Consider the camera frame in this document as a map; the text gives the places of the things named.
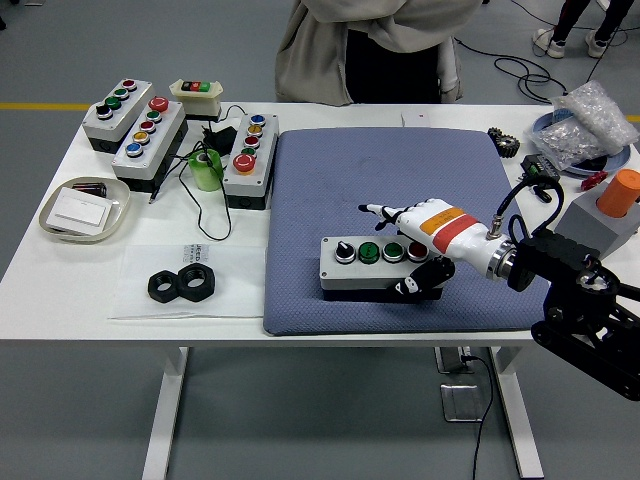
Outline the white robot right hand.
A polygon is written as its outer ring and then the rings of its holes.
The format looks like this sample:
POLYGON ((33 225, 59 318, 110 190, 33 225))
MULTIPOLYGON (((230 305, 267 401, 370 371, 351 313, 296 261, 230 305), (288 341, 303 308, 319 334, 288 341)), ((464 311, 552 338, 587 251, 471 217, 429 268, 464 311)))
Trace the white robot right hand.
POLYGON ((377 230, 391 223, 399 232, 436 255, 424 266, 388 288, 396 299, 422 300, 455 273, 454 263, 464 261, 490 280, 499 278, 499 266, 511 244, 459 207, 441 199, 428 199, 404 209, 361 204, 358 209, 380 218, 377 230))

